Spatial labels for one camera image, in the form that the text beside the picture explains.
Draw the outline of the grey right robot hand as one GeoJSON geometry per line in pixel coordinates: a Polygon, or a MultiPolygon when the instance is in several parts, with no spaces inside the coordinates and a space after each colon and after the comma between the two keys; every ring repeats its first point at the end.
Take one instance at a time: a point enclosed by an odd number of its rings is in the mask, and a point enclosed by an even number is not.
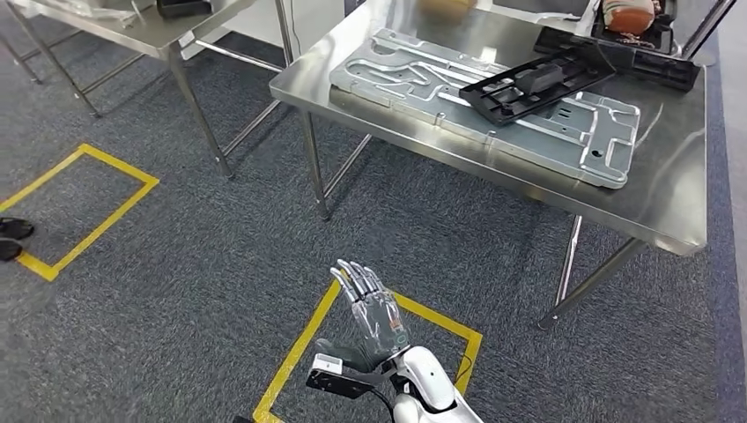
{"type": "Polygon", "coordinates": [[[363,340],[356,346],[331,347],[332,354],[360,373],[371,373],[380,364],[410,347],[396,298],[369,267],[337,260],[329,269],[351,305],[363,340]]]}

